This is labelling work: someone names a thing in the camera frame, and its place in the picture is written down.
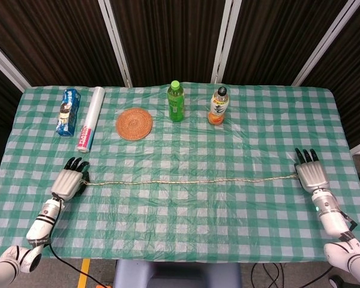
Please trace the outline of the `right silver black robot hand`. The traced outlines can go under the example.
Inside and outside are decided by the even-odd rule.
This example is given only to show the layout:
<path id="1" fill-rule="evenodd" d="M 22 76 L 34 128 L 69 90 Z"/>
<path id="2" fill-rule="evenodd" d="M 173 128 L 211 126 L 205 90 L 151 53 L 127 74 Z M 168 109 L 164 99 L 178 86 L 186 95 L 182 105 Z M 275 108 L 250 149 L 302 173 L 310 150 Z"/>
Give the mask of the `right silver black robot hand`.
<path id="1" fill-rule="evenodd" d="M 314 149 L 300 151 L 295 148 L 299 163 L 295 163 L 295 171 L 302 188 L 313 194 L 319 189 L 329 189 L 329 178 Z"/>

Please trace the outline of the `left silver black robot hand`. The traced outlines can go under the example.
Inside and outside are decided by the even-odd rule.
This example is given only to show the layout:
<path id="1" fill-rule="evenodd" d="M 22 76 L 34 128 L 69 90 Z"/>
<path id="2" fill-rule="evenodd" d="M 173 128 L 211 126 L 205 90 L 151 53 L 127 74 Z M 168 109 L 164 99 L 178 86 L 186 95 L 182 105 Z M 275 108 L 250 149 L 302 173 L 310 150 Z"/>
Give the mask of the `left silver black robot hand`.
<path id="1" fill-rule="evenodd" d="M 81 195 L 89 182 L 89 162 L 82 158 L 71 157 L 60 171 L 51 187 L 55 199 L 68 201 L 76 195 Z"/>

